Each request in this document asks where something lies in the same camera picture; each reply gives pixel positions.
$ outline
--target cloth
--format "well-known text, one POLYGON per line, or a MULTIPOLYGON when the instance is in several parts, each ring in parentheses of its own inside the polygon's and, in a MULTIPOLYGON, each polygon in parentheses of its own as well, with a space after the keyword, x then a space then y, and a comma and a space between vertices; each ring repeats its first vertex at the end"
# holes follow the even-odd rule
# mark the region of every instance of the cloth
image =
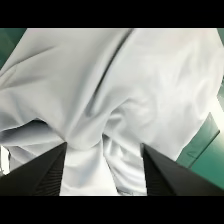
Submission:
POLYGON ((216 29, 27 29, 0 71, 11 169, 68 143, 60 195, 146 195, 141 143, 176 160, 206 119, 216 29))

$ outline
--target white cloth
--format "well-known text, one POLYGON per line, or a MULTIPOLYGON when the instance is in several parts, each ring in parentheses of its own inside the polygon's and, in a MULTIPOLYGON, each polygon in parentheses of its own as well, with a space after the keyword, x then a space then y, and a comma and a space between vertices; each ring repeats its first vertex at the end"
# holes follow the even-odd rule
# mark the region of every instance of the white cloth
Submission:
POLYGON ((66 141, 61 195, 145 195, 140 143, 176 160, 223 67, 216 29, 28 29, 0 71, 0 144, 13 169, 66 141))

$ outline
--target white fabric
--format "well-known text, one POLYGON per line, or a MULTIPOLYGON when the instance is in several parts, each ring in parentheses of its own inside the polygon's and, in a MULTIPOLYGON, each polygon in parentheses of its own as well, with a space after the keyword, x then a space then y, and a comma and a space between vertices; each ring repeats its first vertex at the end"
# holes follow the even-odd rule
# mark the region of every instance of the white fabric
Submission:
POLYGON ((11 168, 67 141, 61 195, 145 195, 140 143, 177 159, 220 87, 221 40, 216 29, 130 31, 26 31, 0 71, 11 168))

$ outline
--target green surface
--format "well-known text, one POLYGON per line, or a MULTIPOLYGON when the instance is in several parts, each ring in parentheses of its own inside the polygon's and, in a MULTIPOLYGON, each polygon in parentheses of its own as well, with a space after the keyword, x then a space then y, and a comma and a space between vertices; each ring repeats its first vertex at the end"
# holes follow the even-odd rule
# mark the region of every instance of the green surface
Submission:
POLYGON ((218 134, 219 129, 215 124, 211 114, 194 136, 191 142, 183 149, 177 162, 185 167, 190 167, 198 156, 206 149, 211 141, 218 134))
POLYGON ((26 28, 0 28, 0 69, 25 31, 26 28))
POLYGON ((224 134, 220 133, 192 166, 192 171, 224 188, 224 134))

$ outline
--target gray fabric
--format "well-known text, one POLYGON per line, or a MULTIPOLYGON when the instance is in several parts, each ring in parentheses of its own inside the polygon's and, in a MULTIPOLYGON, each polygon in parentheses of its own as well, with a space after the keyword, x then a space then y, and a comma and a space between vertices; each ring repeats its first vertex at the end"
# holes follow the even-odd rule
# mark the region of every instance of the gray fabric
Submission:
POLYGON ((68 142, 61 195, 144 195, 140 143, 175 160, 223 62, 216 29, 28 29, 0 71, 0 144, 19 166, 68 142))

